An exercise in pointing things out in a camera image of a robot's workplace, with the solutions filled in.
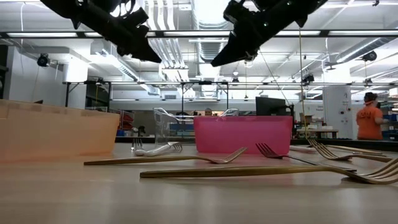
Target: security camera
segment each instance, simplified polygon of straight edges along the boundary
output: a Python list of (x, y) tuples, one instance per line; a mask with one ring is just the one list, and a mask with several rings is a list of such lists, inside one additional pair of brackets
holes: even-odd
[(40, 54), (39, 59), (37, 59), (37, 65), (40, 67), (47, 68), (50, 66), (50, 59), (48, 54)]

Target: wooden table surface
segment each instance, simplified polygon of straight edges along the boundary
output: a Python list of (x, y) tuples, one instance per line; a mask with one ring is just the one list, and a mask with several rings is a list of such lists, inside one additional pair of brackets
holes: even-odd
[[(196, 154), (195, 146), (184, 146), (183, 154)], [(290, 154), (325, 161), (316, 154)], [(129, 156), (129, 144), (116, 145), (113, 157)], [(139, 178), (139, 173), (147, 170), (220, 166), (204, 161), (82, 165), (83, 161), (110, 157), (0, 164), (0, 223), (397, 223), (397, 184), (360, 184), (327, 172), (219, 179)], [(359, 172), (383, 165), (364, 159), (325, 162), (355, 167)], [(289, 164), (302, 165), (288, 159), (243, 155), (226, 166)]]

